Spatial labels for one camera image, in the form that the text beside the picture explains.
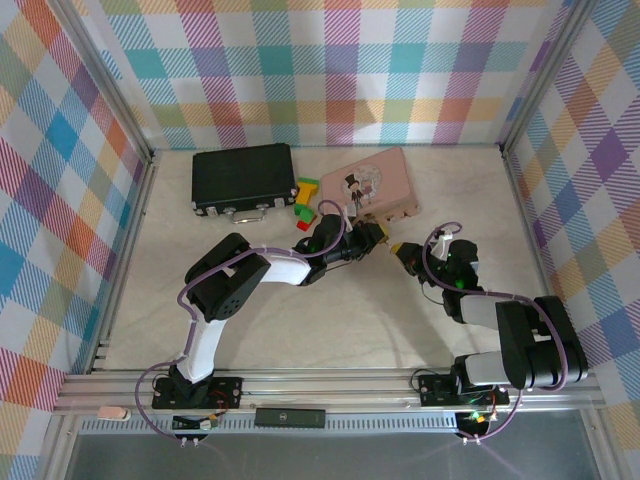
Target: cable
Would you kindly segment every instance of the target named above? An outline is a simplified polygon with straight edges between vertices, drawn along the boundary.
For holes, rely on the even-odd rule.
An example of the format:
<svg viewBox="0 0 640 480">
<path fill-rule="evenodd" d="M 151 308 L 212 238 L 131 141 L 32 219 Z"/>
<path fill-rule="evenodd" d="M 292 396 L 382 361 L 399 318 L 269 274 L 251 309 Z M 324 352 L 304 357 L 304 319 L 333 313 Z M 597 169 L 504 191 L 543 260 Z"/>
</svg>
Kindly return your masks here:
<svg viewBox="0 0 640 480">
<path fill-rule="evenodd" d="M 212 275 L 215 275 L 216 273 L 222 271 L 225 268 L 231 267 L 232 265 L 238 263 L 240 260 L 242 260 L 242 259 L 244 259 L 244 258 L 246 258 L 249 255 L 252 255 L 254 253 L 257 253 L 257 254 L 272 253 L 272 254 L 276 254 L 276 255 L 284 255 L 284 256 L 291 256 L 291 257 L 294 257 L 294 258 L 305 259 L 305 258 L 319 257 L 319 256 L 324 255 L 325 253 L 330 252 L 342 240 L 342 235 L 344 234 L 347 220 L 345 220 L 343 211 L 340 208 L 340 206 L 336 202 L 334 202 L 333 200 L 328 200 L 328 199 L 321 200 L 318 203 L 318 211 L 320 212 L 321 215 L 324 215 L 324 213 L 322 213 L 322 210 L 320 209 L 320 207 L 322 207 L 322 205 L 327 204 L 327 203 L 332 205 L 333 207 L 335 207 L 336 210 L 338 210 L 338 212 L 339 212 L 339 215 L 340 215 L 340 231 L 336 235 L 336 238 L 334 238 L 333 242 L 331 242 L 331 244 L 328 247 L 324 248 L 323 250 L 320 250 L 320 251 L 315 252 L 315 253 L 298 253 L 298 252 L 295 252 L 293 250 L 285 250 L 283 248 L 275 248 L 275 247 L 250 248 L 249 250 L 247 250 L 245 252 L 242 252 L 239 255 L 236 255 L 235 257 L 231 258 L 230 260 L 227 260 L 226 262 L 223 262 L 220 265 L 217 265 L 216 267 L 213 267 L 211 270 L 203 273 L 202 275 L 199 275 L 198 277 L 196 277 L 192 281 L 190 281 L 187 285 L 185 285 L 182 290 L 180 290 L 180 293 L 178 294 L 178 299 L 177 299 L 178 300 L 178 305 L 180 305 L 187 312 L 189 312 L 189 315 L 191 316 L 191 326 L 189 327 L 189 333 L 187 335 L 187 342 L 185 344 L 185 347 L 184 347 L 184 350 L 182 352 L 182 355 L 180 355 L 180 357 L 177 358 L 176 360 L 173 360 L 173 361 L 170 361 L 170 362 L 160 362 L 160 363 L 156 363 L 155 365 L 151 365 L 144 372 L 142 372 L 142 375 L 140 375 L 140 378 L 138 378 L 138 381 L 136 382 L 136 386 L 135 386 L 135 389 L 134 389 L 134 399 L 135 399 L 135 402 L 136 402 L 136 408 L 138 409 L 138 412 L 140 412 L 140 416 L 147 423 L 147 425 L 149 425 L 149 428 L 151 428 L 151 430 L 153 430 L 158 435 L 162 435 L 163 437 L 166 437 L 166 438 L 169 438 L 171 440 L 175 440 L 178 443 L 181 443 L 181 441 L 178 440 L 174 435 L 171 435 L 171 434 L 169 434 L 167 432 L 162 431 L 160 428 L 158 428 L 151 421 L 149 416 L 144 411 L 144 407 L 142 406 L 142 403 L 140 402 L 140 387 L 142 386 L 142 383 L 144 382 L 144 379 L 151 372 L 156 371 L 156 370 L 158 370 L 160 368 L 168 368 L 168 367 L 171 367 L 171 366 L 174 366 L 174 365 L 178 365 L 181 362 L 183 362 L 184 360 L 186 360 L 186 358 L 189 355 L 189 352 L 191 352 L 191 347 L 193 346 L 193 340 L 195 338 L 195 333 L 196 333 L 196 325 L 197 325 L 197 321 L 198 321 L 198 313 L 196 312 L 194 307 L 192 307 L 187 302 L 185 302 L 185 298 L 186 298 L 186 295 L 189 292 L 189 290 L 191 290 L 193 287 L 198 285 L 200 282 L 202 282 L 202 281 L 206 280 L 207 278 L 211 277 Z"/>
<path fill-rule="evenodd" d="M 488 438 L 493 437 L 494 435 L 499 434 L 502 430 L 504 430 L 505 428 L 507 428 L 507 425 L 509 425 L 509 423 L 511 423 L 511 420 L 513 420 L 513 417 L 516 416 L 516 413 L 518 411 L 518 408 L 520 407 L 520 404 L 522 403 L 522 395 L 523 395 L 524 391 L 523 390 L 519 390 L 518 391 L 518 398 L 516 398 L 516 404 L 513 406 L 513 408 L 511 409 L 511 411 L 509 412 L 509 415 L 507 415 L 507 418 L 504 419 L 504 422 L 502 422 L 502 424 L 496 428 L 493 432 L 488 432 L 485 433 L 484 435 L 471 435 L 463 430 L 458 430 L 458 433 L 460 433 L 461 435 L 463 435 L 464 437 L 468 438 L 468 439 L 473 439 L 473 440 L 486 440 Z"/>
<path fill-rule="evenodd" d="M 330 272 L 330 271 L 332 271 L 332 270 L 337 270 L 338 268 L 340 268 L 340 267 L 344 267 L 345 265 L 349 265 L 351 262 L 353 262 L 353 260 L 349 260 L 349 261 L 348 261 L 348 262 L 346 262 L 346 263 L 342 263 L 342 264 L 337 265 L 337 266 L 335 266 L 335 267 L 331 267 L 331 268 L 327 269 L 327 271 L 326 271 L 325 273 L 328 273 L 328 272 Z"/>
<path fill-rule="evenodd" d="M 556 349 L 558 350 L 558 356 L 560 357 L 560 366 L 561 366 L 560 380 L 556 385 L 553 385 L 551 387 L 543 387 L 543 388 L 545 390 L 550 390 L 550 391 L 558 391 L 564 388 L 564 386 L 567 384 L 567 379 L 569 377 L 569 362 L 567 360 L 567 352 L 565 352 L 564 350 L 564 346 L 562 345 L 562 339 L 558 334 L 558 330 L 556 330 L 556 327 L 551 322 L 549 315 L 547 315 L 547 313 L 542 309 L 542 307 L 540 307 L 540 305 L 538 305 L 536 302 L 534 302 L 530 298 L 525 297 L 523 295 L 514 295 L 511 293 L 503 293 L 503 292 L 485 292 L 485 291 L 477 291 L 477 290 L 465 290 L 464 288 L 452 287 L 451 285 L 447 285 L 446 283 L 436 278 L 433 272 L 431 272 L 431 269 L 429 268 L 429 264 L 427 263 L 427 250 L 429 247 L 429 243 L 431 242 L 431 239 L 438 232 L 440 232 L 441 230 L 443 230 L 445 227 L 449 225 L 454 225 L 458 227 L 458 229 L 455 232 L 452 232 L 453 234 L 459 233 L 462 230 L 462 225 L 459 222 L 443 223 L 442 225 L 436 227 L 431 232 L 431 234 L 427 237 L 426 242 L 424 243 L 424 247 L 422 248 L 422 264 L 424 266 L 425 271 L 427 272 L 427 275 L 429 275 L 431 280 L 433 280 L 433 282 L 439 287 L 446 288 L 447 290 L 451 290 L 453 292 L 464 293 L 466 295 L 508 298 L 510 300 L 517 300 L 519 302 L 524 302 L 531 305 L 536 310 L 536 312 L 538 312 L 538 315 L 540 315 L 540 318 L 542 318 L 542 321 L 547 325 L 547 328 L 551 333 L 551 338 L 553 339 L 553 342 L 556 345 Z"/>
<path fill-rule="evenodd" d="M 429 296 L 426 293 L 424 293 L 424 283 L 422 284 L 422 296 L 427 300 L 429 300 L 431 303 L 435 303 L 436 305 L 440 305 L 441 307 L 444 306 L 444 303 L 436 302 L 434 299 L 429 298 Z"/>
</svg>

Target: floor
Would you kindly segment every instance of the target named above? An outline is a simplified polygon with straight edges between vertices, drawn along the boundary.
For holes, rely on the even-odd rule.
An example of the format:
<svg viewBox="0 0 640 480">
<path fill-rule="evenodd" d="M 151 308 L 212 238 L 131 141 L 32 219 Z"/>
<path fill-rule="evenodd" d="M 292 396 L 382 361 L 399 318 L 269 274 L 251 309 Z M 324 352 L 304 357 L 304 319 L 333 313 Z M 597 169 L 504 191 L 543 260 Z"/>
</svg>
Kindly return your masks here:
<svg viewBox="0 0 640 480">
<path fill-rule="evenodd" d="M 293 150 L 296 175 L 320 178 L 383 148 Z M 478 245 L 485 289 L 542 293 L 518 209 L 494 147 L 404 148 L 422 213 L 392 225 L 389 245 L 422 243 L 447 220 Z M 163 153 L 112 332 L 107 368 L 142 368 L 175 358 L 188 318 L 175 298 L 184 274 L 231 231 L 250 242 L 291 247 L 305 236 L 292 208 L 234 226 L 191 210 L 190 152 Z M 438 289 L 427 293 L 439 299 Z M 454 323 L 427 301 L 386 245 L 308 287 L 261 285 L 227 324 L 219 368 L 448 367 L 457 355 L 496 350 L 497 333 Z"/>
</svg>

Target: plaid wall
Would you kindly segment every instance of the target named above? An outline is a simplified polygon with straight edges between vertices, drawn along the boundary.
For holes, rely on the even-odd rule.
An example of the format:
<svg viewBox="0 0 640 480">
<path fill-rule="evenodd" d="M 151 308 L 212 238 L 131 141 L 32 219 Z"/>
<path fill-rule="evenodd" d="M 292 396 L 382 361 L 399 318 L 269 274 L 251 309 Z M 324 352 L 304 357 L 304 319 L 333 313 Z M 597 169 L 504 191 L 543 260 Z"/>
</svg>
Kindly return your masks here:
<svg viewBox="0 0 640 480">
<path fill-rule="evenodd" d="M 547 58 L 553 53 L 552 45 L 555 41 L 558 33 L 560 33 L 560 29 L 562 27 L 563 22 L 567 19 L 569 11 L 571 10 L 571 6 L 575 3 L 575 0 L 563 0 L 562 6 L 558 10 L 556 17 L 551 24 L 551 28 L 547 32 L 547 36 L 542 42 L 540 46 L 540 50 L 536 54 L 536 58 L 533 63 L 529 67 L 529 71 L 527 72 L 527 76 L 522 82 L 520 86 L 520 90 L 518 91 L 518 95 L 514 100 L 511 108 L 509 109 L 509 113 L 507 115 L 507 120 L 502 125 L 502 129 L 500 130 L 500 135 L 498 136 L 497 143 L 503 143 L 509 134 L 509 130 L 511 130 L 511 126 L 513 125 L 514 120 L 520 114 L 520 109 L 522 107 L 522 103 L 524 99 L 527 97 L 529 92 L 531 91 L 531 87 L 533 86 L 533 82 L 540 71 L 540 68 L 545 64 Z"/>
<path fill-rule="evenodd" d="M 562 0 L 75 3 L 160 148 L 495 143 L 566 13 Z"/>
<path fill-rule="evenodd" d="M 602 0 L 516 148 L 550 273 L 640 478 L 640 2 Z"/>
<path fill-rule="evenodd" d="M 27 479 L 142 163 L 45 0 L 0 11 L 0 479 Z"/>
</svg>

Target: red block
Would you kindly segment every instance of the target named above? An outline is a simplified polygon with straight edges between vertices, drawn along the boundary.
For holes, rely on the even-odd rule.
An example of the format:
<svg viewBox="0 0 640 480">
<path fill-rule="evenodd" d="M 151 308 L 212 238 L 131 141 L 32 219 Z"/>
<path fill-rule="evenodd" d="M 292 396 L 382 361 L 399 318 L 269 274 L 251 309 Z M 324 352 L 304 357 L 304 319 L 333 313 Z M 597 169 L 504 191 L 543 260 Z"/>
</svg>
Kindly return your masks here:
<svg viewBox="0 0 640 480">
<path fill-rule="evenodd" d="M 316 217 L 317 215 L 314 215 L 309 223 L 304 223 L 302 220 L 298 220 L 296 227 L 298 227 L 303 232 L 306 232 L 307 230 L 309 230 L 309 227 L 311 226 L 311 224 L 316 221 Z"/>
</svg>

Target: bracket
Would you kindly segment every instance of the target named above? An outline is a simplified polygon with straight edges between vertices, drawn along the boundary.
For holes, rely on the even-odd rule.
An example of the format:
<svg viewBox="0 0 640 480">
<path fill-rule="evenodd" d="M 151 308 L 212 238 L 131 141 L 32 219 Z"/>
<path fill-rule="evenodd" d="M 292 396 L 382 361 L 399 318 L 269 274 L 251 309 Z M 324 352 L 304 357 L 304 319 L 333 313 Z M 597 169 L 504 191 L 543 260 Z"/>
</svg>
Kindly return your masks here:
<svg viewBox="0 0 640 480">
<path fill-rule="evenodd" d="M 195 405 L 193 400 L 185 398 L 171 378 L 158 378 L 155 383 L 151 408 L 154 410 L 219 410 L 221 397 L 222 399 L 226 397 L 228 401 L 228 404 L 223 405 L 222 409 L 239 408 L 242 398 L 242 378 L 212 377 L 208 380 L 207 394 Z"/>
<path fill-rule="evenodd" d="M 423 407 L 471 405 L 476 409 L 491 408 L 494 396 L 497 406 L 509 405 L 509 394 L 506 391 L 501 392 L 498 387 L 458 393 L 456 379 L 449 375 L 420 375 L 418 389 L 420 405 Z"/>
</svg>

